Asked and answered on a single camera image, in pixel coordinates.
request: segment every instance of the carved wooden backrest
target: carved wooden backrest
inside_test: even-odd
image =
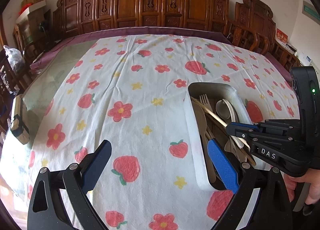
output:
[[[235,21],[254,29],[268,37],[273,45],[276,23],[272,20],[273,12],[268,5],[260,0],[242,0],[236,2]]]
[[[229,0],[58,0],[57,37],[122,27],[180,27],[224,32]]]

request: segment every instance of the tablecloth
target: tablecloth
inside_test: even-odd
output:
[[[30,155],[28,198],[41,167],[65,169],[107,139],[112,156],[87,194],[106,226],[211,229],[231,196],[197,186],[183,110],[192,82],[230,84],[253,122],[299,117],[292,89],[260,54],[174,35],[99,39],[48,106]],[[70,204],[67,211],[81,228]]]

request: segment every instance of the black robotic device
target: black robotic device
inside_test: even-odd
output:
[[[266,120],[254,125],[232,123],[226,128],[228,134],[247,140],[252,155],[273,165],[270,171],[254,169],[246,162],[240,163],[233,154],[226,153],[215,139],[212,140],[219,150],[217,153],[236,172],[238,189],[211,230],[236,229],[254,188],[260,188],[259,196],[247,226],[242,229],[293,229],[292,209],[303,184],[297,186],[296,198],[290,203],[280,170],[290,176],[300,177],[308,168],[320,169],[320,144],[317,142],[320,131],[320,113],[317,111],[320,108],[320,90],[312,67],[292,68],[291,76],[298,98],[300,120]],[[96,185],[111,151],[111,143],[104,140],[80,164],[73,163],[65,170],[54,172],[41,168],[30,200],[28,229],[75,229],[60,195],[60,189],[66,189],[84,230],[108,230],[86,193]],[[222,181],[228,185],[228,179],[222,178]]]

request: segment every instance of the blue textured pad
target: blue textured pad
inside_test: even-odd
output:
[[[237,172],[213,139],[208,142],[208,154],[225,187],[236,194],[239,188]]]

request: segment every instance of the yellow star print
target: yellow star print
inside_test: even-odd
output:
[[[77,131],[82,131],[86,126],[84,120],[81,120],[80,123],[77,124]]]
[[[154,98],[151,103],[154,105],[154,106],[157,106],[157,105],[162,105],[163,99],[162,98]]]
[[[177,181],[175,181],[174,184],[178,186],[179,189],[183,189],[184,185],[187,185],[187,182],[184,177],[177,176]]]
[[[48,166],[48,161],[46,160],[46,159],[43,159],[42,161],[41,161],[41,166],[42,167],[47,167]]]
[[[67,109],[65,109],[64,107],[62,107],[59,111],[59,114],[64,114],[64,112],[66,111]]]
[[[152,132],[152,130],[150,129],[149,125],[147,125],[146,127],[142,128],[142,133],[145,135],[149,135],[149,133]]]
[[[136,89],[141,89],[143,85],[140,82],[137,82],[135,84],[131,84],[131,86],[132,86],[132,90],[136,90]]]

